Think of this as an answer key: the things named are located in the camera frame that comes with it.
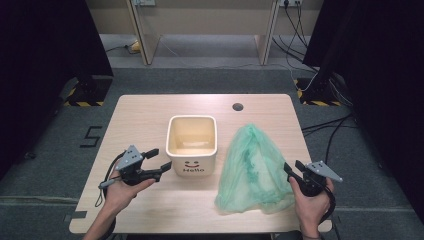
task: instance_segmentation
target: table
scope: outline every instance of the table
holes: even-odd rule
[[[233,110],[241,103],[242,111]],[[189,179],[170,171],[159,183],[138,194],[117,216],[115,233],[275,233],[299,229],[294,208],[275,214],[260,210],[220,215],[214,205],[223,163],[237,130],[254,123],[280,148],[286,161],[310,161],[292,101],[285,94],[124,95],[116,106],[93,168],[84,187],[70,231],[85,233],[100,207],[97,186],[111,161],[134,144],[138,150],[159,148],[159,155],[145,160],[143,169],[156,169],[169,162],[165,144],[169,120],[174,115],[198,114],[216,118],[218,153],[215,172],[206,178]],[[324,222],[320,231],[329,231]]]

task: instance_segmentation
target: hand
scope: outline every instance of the hand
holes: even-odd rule
[[[114,170],[110,178],[118,176],[119,172]],[[137,196],[137,193],[148,188],[154,182],[155,179],[148,179],[135,186],[129,186],[122,181],[116,181],[110,185],[107,189],[105,203],[83,239],[99,239],[103,236],[109,226],[111,226],[116,215],[130,204],[131,200]]]
[[[290,177],[289,181],[294,193],[295,211],[299,218],[302,234],[311,238],[318,238],[318,225],[322,216],[330,208],[330,199],[324,191],[315,197],[306,197],[293,177]],[[327,187],[330,191],[333,191],[333,182],[329,178],[326,181]]]
[[[110,178],[118,176],[119,172],[114,170]],[[137,196],[137,193],[148,188],[153,183],[155,183],[155,179],[148,179],[134,186],[129,186],[123,181],[116,181],[107,189],[107,197],[103,208],[118,214],[130,204],[131,200]]]

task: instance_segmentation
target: square bucket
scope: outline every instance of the square bucket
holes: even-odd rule
[[[171,118],[166,137],[166,154],[179,176],[208,176],[215,170],[216,120],[206,115]]]

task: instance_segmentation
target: plastic bag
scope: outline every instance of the plastic bag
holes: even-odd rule
[[[285,159],[254,124],[238,130],[227,153],[215,205],[224,212],[275,213],[294,203]]]

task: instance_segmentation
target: hole in table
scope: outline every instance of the hole in table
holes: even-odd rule
[[[242,111],[243,110],[243,104],[241,104],[241,103],[234,103],[233,104],[233,109],[235,110],[235,111]]]

